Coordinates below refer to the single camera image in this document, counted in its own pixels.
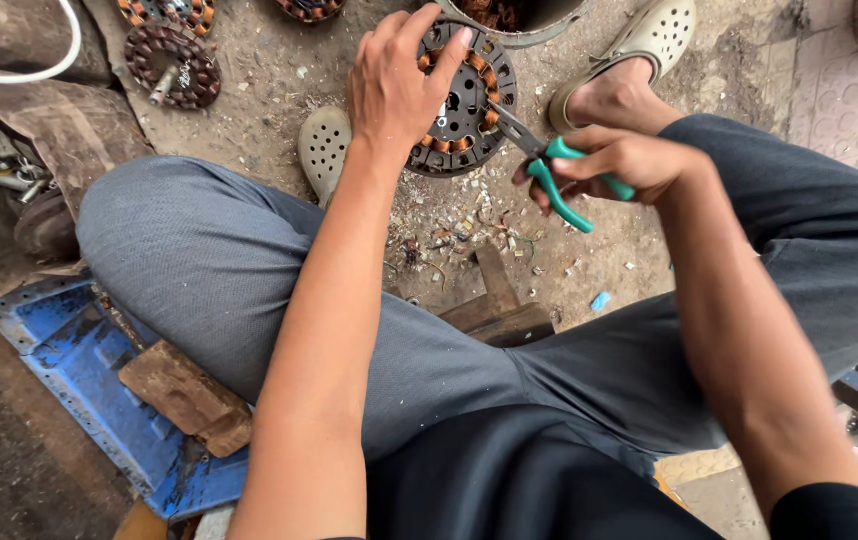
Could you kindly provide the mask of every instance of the forearm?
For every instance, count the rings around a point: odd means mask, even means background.
[[[256,405],[233,538],[365,533],[362,418],[386,225],[402,168],[374,155],[365,142],[349,145],[292,291]]]
[[[819,357],[750,250],[711,161],[694,161],[656,207],[689,365],[764,514],[800,485],[858,485]]]

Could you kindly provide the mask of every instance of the blue metal tray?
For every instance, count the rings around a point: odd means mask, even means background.
[[[125,387],[116,373],[135,346],[92,290],[93,277],[54,277],[0,297],[0,334],[163,519],[239,499],[249,447],[218,458]],[[159,339],[132,320],[149,342]]]

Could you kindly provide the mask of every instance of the left hand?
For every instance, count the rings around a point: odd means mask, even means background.
[[[472,38],[472,30],[463,28],[446,44],[432,73],[420,71],[420,41],[441,11],[438,4],[411,15],[397,11],[363,35],[346,84],[354,140],[408,153],[429,131]]]

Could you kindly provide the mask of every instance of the hand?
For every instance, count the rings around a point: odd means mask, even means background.
[[[353,139],[408,153],[429,131],[472,38],[472,30],[463,28],[446,44],[432,73],[420,71],[420,41],[441,10],[433,3],[412,15],[398,11],[363,35],[346,84]]]
[[[585,128],[562,140],[588,154],[578,159],[550,159],[555,186],[565,200],[580,193],[615,199],[613,190],[597,177],[610,173],[635,188],[636,201],[654,205],[678,178],[711,165],[710,157],[697,148],[623,129]],[[531,178],[527,166],[528,161],[515,171],[513,184],[520,186]],[[537,181],[531,183],[529,196],[544,215],[549,214],[549,197]]]

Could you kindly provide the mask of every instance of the gray pants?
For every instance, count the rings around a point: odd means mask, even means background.
[[[711,115],[678,120],[660,136],[711,155],[829,377],[854,366],[858,171]],[[77,232],[118,303],[254,403],[323,217],[223,167],[159,156],[96,181]],[[726,440],[687,367],[671,293],[509,350],[383,294],[365,396],[368,459],[448,417],[508,404],[571,411],[650,457]]]

